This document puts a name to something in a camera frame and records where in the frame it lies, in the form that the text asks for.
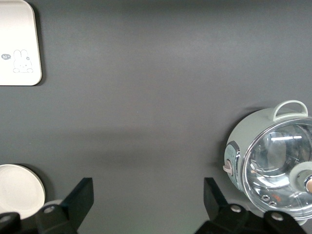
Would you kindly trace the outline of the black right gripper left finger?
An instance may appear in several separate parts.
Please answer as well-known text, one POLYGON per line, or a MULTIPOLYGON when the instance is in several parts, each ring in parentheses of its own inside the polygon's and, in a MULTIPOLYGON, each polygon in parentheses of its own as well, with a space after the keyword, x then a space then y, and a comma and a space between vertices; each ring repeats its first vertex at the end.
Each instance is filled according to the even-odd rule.
POLYGON ((39 234, 76 234, 94 203, 93 179, 83 178, 60 203, 42 207, 35 215, 39 234))

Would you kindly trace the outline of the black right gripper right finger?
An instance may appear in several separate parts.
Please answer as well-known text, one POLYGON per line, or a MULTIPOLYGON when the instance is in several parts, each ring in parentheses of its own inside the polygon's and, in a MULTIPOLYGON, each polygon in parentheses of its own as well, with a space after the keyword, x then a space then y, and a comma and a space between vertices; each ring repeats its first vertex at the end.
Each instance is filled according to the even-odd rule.
POLYGON ((204 178, 203 201, 209 220, 198 234, 263 234, 261 218, 238 204, 230 204, 212 177, 204 178))

